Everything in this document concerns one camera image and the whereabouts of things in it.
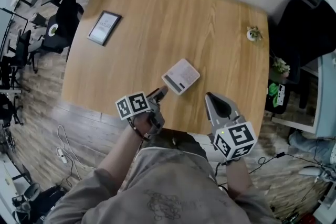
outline white cable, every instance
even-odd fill
[[[84,165],[83,163],[80,162],[80,160],[77,158],[76,154],[74,153],[74,151],[72,150],[72,148],[71,148],[71,146],[70,146],[70,144],[69,144],[69,141],[68,141],[68,138],[67,138],[67,134],[66,134],[66,132],[65,132],[65,130],[64,130],[64,127],[63,127],[62,125],[59,125],[58,128],[57,128],[57,136],[58,136],[58,138],[61,140],[61,142],[62,142],[62,146],[59,146],[59,147],[56,148],[56,155],[57,155],[58,157],[60,157],[60,156],[58,155],[58,149],[59,149],[59,148],[62,149],[62,150],[69,156],[69,158],[72,160],[73,165],[74,165],[75,170],[76,170],[76,173],[77,173],[77,176],[78,176],[78,179],[81,180],[81,178],[80,178],[80,176],[79,176],[79,173],[78,173],[78,170],[77,170],[77,166],[76,166],[75,160],[74,160],[73,157],[70,155],[70,153],[66,151],[66,149],[65,149],[65,144],[64,144],[63,140],[61,139],[61,137],[59,136],[59,128],[60,128],[60,127],[62,127],[62,129],[63,129],[64,137],[65,137],[65,140],[66,140],[67,143],[68,143],[68,146],[69,146],[70,151],[73,153],[73,155],[75,156],[75,158],[76,158],[76,160],[79,162],[79,164],[80,164],[83,168],[91,168],[91,169],[94,169],[94,170],[95,170],[96,168],[91,167],[91,166]]]

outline green object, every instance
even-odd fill
[[[273,98],[273,107],[276,108],[278,106],[278,92],[279,92],[279,86],[276,85],[275,83],[272,83],[268,87],[268,95],[269,96],[274,96]]]

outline gray shirt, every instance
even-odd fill
[[[276,220],[254,187],[232,200],[221,191],[201,156],[149,147],[139,151],[123,191],[97,169],[67,193],[45,223],[273,224]]]

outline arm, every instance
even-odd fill
[[[226,167],[228,194],[243,208],[253,224],[280,223],[274,218],[264,196],[251,180],[244,159],[231,162]]]
[[[150,129],[146,117],[146,115],[140,115],[134,121],[134,125],[142,134]],[[141,138],[127,126],[97,170],[80,181],[56,204],[45,223],[80,222],[89,209],[115,196],[127,175],[140,143]]]

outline person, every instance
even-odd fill
[[[288,143],[297,149],[314,154],[325,165],[336,166],[336,142],[334,140],[308,139],[302,131],[292,128],[289,132]]]
[[[146,113],[134,125],[142,135],[151,128]],[[45,223],[280,223],[242,158],[226,167],[226,192],[192,136],[163,130],[148,139],[127,126],[98,168],[56,204]]]

